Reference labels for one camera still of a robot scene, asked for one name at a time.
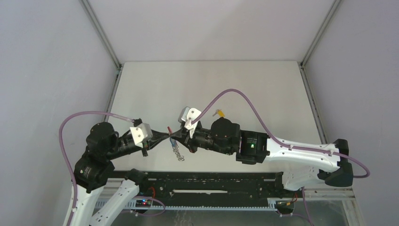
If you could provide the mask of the blue tagged key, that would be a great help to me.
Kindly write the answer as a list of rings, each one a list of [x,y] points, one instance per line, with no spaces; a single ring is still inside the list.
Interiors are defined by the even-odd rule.
[[[173,139],[170,139],[170,143],[173,149],[175,149],[177,147],[176,141]]]

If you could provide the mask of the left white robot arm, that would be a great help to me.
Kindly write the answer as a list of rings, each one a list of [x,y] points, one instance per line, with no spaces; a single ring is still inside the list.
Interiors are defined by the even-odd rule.
[[[72,171],[72,196],[63,225],[110,226],[130,200],[143,198],[150,185],[148,175],[137,169],[128,171],[118,190],[97,212],[95,205],[115,170],[113,159],[154,148],[169,137],[168,133],[150,130],[145,123],[135,124],[119,135],[108,122],[94,125],[86,138],[86,149]]]

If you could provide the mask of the red tag keyring with chain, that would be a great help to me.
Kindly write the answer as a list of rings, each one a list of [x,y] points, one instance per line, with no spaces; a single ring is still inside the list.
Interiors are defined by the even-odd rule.
[[[173,153],[176,155],[176,158],[178,159],[178,161],[184,161],[184,156],[180,154],[179,152],[179,146],[177,144],[177,142],[172,138],[172,129],[168,126],[168,133],[169,133],[169,141],[171,143],[172,149],[173,149]]]

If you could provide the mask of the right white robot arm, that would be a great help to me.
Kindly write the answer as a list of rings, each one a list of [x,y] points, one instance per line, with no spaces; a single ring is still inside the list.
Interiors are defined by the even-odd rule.
[[[301,169],[283,172],[282,179],[274,183],[274,192],[280,197],[307,185],[324,183],[349,187],[353,184],[352,164],[342,157],[342,154],[349,153],[344,139],[324,145],[288,143],[279,138],[272,139],[267,133],[241,130],[239,124],[224,117],[214,121],[210,129],[197,122],[193,132],[182,122],[181,128],[171,137],[191,153],[202,148],[225,155],[234,154],[236,161],[243,164],[255,165],[266,161],[303,164]]]

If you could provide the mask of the yellow tagged key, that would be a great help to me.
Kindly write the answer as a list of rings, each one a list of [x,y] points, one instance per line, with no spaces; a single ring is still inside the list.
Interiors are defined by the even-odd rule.
[[[212,115],[213,117],[218,116],[218,117],[225,117],[225,114],[223,113],[222,110],[216,109],[215,113]]]

